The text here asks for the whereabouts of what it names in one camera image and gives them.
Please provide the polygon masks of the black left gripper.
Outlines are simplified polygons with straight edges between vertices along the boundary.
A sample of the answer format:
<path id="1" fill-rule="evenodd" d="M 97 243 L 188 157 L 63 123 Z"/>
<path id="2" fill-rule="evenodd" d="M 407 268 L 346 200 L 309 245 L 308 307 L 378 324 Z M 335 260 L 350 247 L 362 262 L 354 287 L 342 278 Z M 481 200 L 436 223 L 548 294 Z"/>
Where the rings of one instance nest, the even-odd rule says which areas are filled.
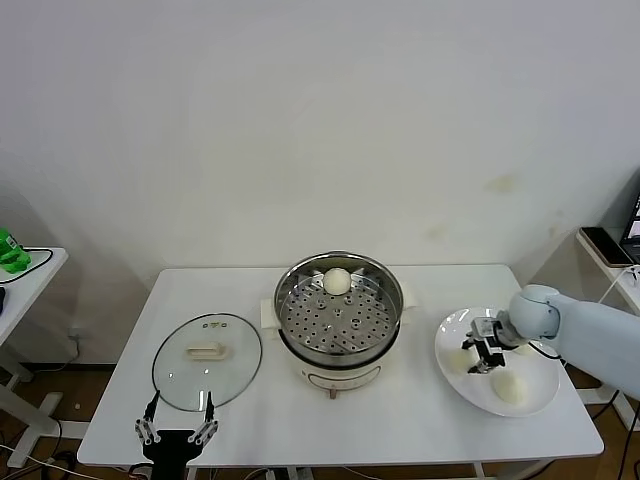
<path id="1" fill-rule="evenodd" d="M 188 462 L 200 455 L 200 445 L 206 445 L 218 430 L 215 405 L 208 392 L 204 421 L 193 434 L 191 430 L 161 430 L 159 435 L 154 425 L 159 397 L 160 392 L 156 391 L 142 417 L 135 421 L 135 432 L 143 456 L 152 463 L 150 479 L 183 480 Z"/>

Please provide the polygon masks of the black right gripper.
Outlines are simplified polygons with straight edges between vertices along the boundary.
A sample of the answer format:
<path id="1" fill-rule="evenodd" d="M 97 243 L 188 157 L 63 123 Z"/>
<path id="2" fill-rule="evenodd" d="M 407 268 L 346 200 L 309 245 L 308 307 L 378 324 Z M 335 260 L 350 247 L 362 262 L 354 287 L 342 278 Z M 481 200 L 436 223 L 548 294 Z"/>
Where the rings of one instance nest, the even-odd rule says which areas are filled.
<path id="1" fill-rule="evenodd" d="M 475 345 L 475 338 L 467 338 L 463 341 L 461 348 L 463 350 L 469 350 Z M 479 361 L 468 369 L 468 374 L 487 374 L 488 370 L 505 366 L 505 359 L 501 348 L 492 347 L 488 339 L 483 339 L 477 343 L 477 352 Z"/>

